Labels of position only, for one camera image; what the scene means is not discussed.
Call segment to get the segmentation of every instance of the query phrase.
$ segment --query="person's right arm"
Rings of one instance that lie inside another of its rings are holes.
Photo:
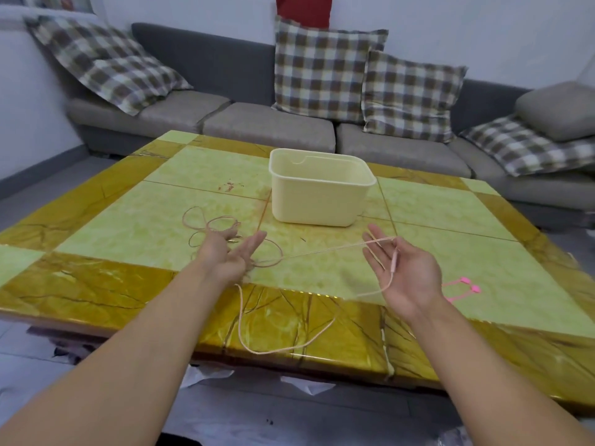
[[[369,229],[374,238],[387,237],[376,225]],[[443,297],[442,273],[430,253],[402,238],[370,244],[364,255],[381,287],[389,282],[395,247],[399,263],[384,298],[411,327],[475,446],[595,444],[591,432],[514,371]]]

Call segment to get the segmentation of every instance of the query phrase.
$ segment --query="throw pillow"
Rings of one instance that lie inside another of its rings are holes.
[[[333,0],[277,0],[277,14],[303,27],[328,28]]]
[[[595,163],[595,136],[554,142],[516,115],[459,134],[493,157],[513,177],[567,171]]]
[[[362,89],[366,133],[448,143],[450,109],[467,67],[424,64],[371,50]]]
[[[518,98],[517,114],[554,141],[595,134],[595,87],[561,82]]]
[[[277,18],[275,104],[279,111],[362,123],[362,83],[368,51],[383,50],[378,31],[303,28]]]
[[[178,72],[118,29],[47,16],[27,25],[79,82],[132,116],[174,89],[192,89]]]

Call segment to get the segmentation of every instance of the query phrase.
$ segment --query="tabletop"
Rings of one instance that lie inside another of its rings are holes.
[[[374,222],[434,253],[445,281],[467,276],[480,285],[457,308],[540,390],[579,412],[595,409],[595,283],[487,183],[369,164],[378,184],[352,226],[282,224],[270,209],[272,149],[170,131],[1,232],[0,315],[83,334],[121,329],[192,258],[201,235],[182,214],[193,206],[209,219],[236,217],[245,235],[267,230],[287,255],[357,243]],[[202,215],[189,221],[201,225]],[[270,244],[258,253],[279,254]],[[306,348],[254,356],[239,341],[231,288],[197,356],[440,388],[381,297],[353,300],[378,288],[361,247],[256,269],[243,288],[242,334],[254,350],[303,344],[337,321]],[[447,295],[464,290],[453,285]]]

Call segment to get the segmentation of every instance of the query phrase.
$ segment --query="person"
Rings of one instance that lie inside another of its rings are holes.
[[[151,445],[174,402],[197,337],[220,293],[239,282],[266,233],[230,251],[236,231],[207,232],[197,257],[126,327],[0,429],[0,444]],[[364,240],[387,238],[369,225]],[[410,327],[482,445],[595,444],[578,421],[517,374],[442,295],[435,258],[403,238],[364,248],[388,307]]]

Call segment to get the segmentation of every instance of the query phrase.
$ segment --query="sofa backrest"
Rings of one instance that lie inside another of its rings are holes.
[[[275,103],[275,46],[149,23],[132,34],[154,57],[177,70],[198,92],[234,102]]]
[[[271,106],[275,102],[275,46],[196,33],[149,23],[132,24],[144,48],[174,68],[198,92],[234,102]],[[504,84],[465,79],[450,120],[458,134],[514,111],[517,98],[528,92]]]

